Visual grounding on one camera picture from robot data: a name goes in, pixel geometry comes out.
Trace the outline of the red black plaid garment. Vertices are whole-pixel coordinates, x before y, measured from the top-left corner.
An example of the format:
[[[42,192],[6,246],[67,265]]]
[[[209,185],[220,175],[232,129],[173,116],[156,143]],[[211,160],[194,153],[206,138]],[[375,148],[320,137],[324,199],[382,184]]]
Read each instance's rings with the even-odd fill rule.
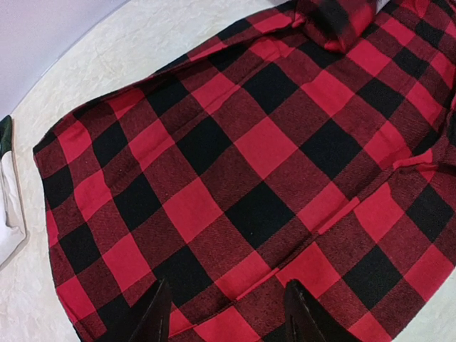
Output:
[[[61,118],[33,150],[56,293],[127,341],[287,341],[297,279],[391,341],[455,268],[455,3],[288,1]]]

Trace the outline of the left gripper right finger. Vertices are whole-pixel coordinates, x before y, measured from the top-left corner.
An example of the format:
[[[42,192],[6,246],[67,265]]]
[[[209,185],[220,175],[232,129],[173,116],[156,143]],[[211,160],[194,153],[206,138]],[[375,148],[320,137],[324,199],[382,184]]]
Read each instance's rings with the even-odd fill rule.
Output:
[[[286,284],[284,294],[287,341],[352,341],[346,330],[297,279]]]

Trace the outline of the white green raglan t-shirt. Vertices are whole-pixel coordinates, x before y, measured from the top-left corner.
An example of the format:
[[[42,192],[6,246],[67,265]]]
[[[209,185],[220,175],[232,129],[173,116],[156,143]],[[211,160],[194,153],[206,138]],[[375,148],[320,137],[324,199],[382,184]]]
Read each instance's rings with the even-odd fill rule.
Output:
[[[13,120],[7,115],[1,119],[1,266],[26,238],[12,146]]]

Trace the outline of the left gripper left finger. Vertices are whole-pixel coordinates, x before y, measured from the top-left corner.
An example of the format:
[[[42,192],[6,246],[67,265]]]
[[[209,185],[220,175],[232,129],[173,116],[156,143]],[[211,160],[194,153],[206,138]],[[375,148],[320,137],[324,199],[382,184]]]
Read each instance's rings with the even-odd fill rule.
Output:
[[[165,279],[158,279],[132,309],[128,341],[167,342],[172,293]]]

